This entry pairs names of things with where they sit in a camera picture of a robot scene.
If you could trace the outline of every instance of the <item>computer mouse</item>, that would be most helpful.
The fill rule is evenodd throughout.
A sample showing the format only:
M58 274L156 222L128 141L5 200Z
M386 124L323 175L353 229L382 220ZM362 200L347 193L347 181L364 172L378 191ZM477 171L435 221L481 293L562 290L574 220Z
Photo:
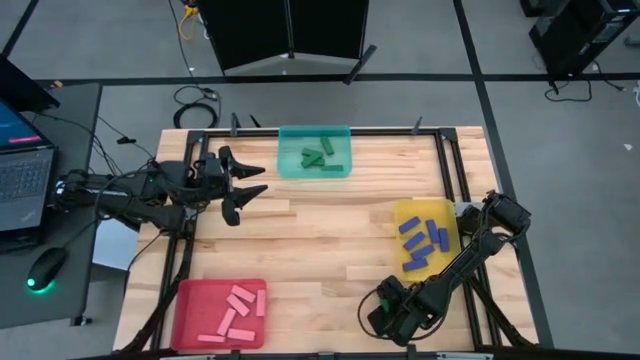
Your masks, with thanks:
M67 250L64 248L50 248L45 250L42 255L31 265L29 277L27 277L27 286L32 291L38 291L46 288L55 279L58 271L67 258Z

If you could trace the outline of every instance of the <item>plastic bin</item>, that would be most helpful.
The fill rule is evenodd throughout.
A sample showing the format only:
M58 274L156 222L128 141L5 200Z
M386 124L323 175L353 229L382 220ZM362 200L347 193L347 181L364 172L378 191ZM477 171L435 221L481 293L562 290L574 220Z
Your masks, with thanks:
M326 136L334 154L325 153L320 138ZM302 167L302 149L324 153L326 165L342 165L343 171L323 171ZM348 126L283 126L278 136L278 172L290 179L345 178L351 173L351 129Z
M206 350L259 349L264 344L265 316L256 316L257 300L244 302L249 314L242 317L236 315L231 323L232 328L250 330L256 333L253 341L242 341L227 338L223 343L203 342L198 335L218 335L218 325L222 321L230 305L227 296L233 285L238 285L254 294L258 290L267 289L262 279L233 280L184 280L178 288L171 348L176 351L198 352Z
M460 254L460 236L458 234L458 225L456 223L456 212L453 203L449 200L399 200L394 204L395 214L395 233L396 248L398 256L399 272L402 274L403 280L409 282L424 281L431 275L437 275L444 270L449 263ZM401 234L398 227L407 220L417 216L420 218L420 225L411 231ZM404 272L402 264L411 261L411 253L404 248L406 243L413 235L423 232L427 238L416 247L416 249L432 243L427 231L425 221L433 219L439 228L447 228L449 232L449 251L440 251L440 246L436 245L436 251L427 256L429 265L419 270Z

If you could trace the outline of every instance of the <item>green bin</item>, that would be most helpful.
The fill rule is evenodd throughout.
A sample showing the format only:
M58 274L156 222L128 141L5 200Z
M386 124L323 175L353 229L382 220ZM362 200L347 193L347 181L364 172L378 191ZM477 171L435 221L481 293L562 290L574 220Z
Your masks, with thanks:
M328 155L320 139L326 136L334 154ZM342 165L342 171L302 167L302 149L324 153L326 165ZM278 172L289 179L345 178L351 173L351 129L348 126L283 126L278 133Z

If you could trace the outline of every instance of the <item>wooden tabletop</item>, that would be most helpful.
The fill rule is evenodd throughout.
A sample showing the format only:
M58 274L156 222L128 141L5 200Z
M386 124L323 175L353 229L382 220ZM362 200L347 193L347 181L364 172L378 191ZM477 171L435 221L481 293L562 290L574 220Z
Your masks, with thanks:
M457 128L474 201L495 189L487 142L481 127ZM165 130L158 160L182 160L186 130ZM225 225L219 203L198 218L191 278L263 278L268 284L266 340L259 353L393 352L390 341L362 332L356 309L385 277L398 274L392 204L399 199L442 199L444 190L435 141L425 136L354 136L353 171L346 179L284 180L278 175L278 139L217 138L210 151L230 145L238 161L266 173L238 181L269 189L241 212L242 224ZM446 145L458 201L453 157ZM155 235L140 231L138 248ZM127 285L114 349L126 345L158 302L166 239L158 240L134 264ZM176 269L181 258L177 254ZM537 341L520 269L511 247L487 261L494 299L531 341ZM484 310L476 298L483 340L489 343ZM170 344L173 306L163 332ZM363 319L376 306L370 299ZM441 329L416 343L419 351L473 348L462 290L455 291Z

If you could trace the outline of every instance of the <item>pink block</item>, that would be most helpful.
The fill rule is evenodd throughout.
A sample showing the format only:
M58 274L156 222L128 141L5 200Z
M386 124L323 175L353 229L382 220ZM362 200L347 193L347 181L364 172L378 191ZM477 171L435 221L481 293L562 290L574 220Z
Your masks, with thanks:
M198 341L206 341L206 342L224 342L224 336L213 336L213 335L198 335Z
M256 316L264 316L264 310L267 306L267 292L258 290L258 304L256 307Z
M233 308L236 309L236 311L240 313L240 315L247 316L247 314L249 313L249 308L245 304L243 304L237 296L230 294L227 297L227 302L229 303L229 305L233 306Z
M233 287L231 288L231 293L234 294L235 296L239 297L242 300L246 300L250 303L253 302L253 300L256 299L256 296L253 295L253 293L251 293L250 291L248 291L245 288L241 288L238 285L233 285Z
M248 330L229 329L228 336L230 339L253 341L256 338L256 333Z
M222 322L220 322L220 325L218 326L218 335L226 335L227 334L227 330L229 330L229 327L231 326L231 322L233 321L233 318L236 316L236 311L233 309L228 309L227 313L224 314L224 317L222 318Z

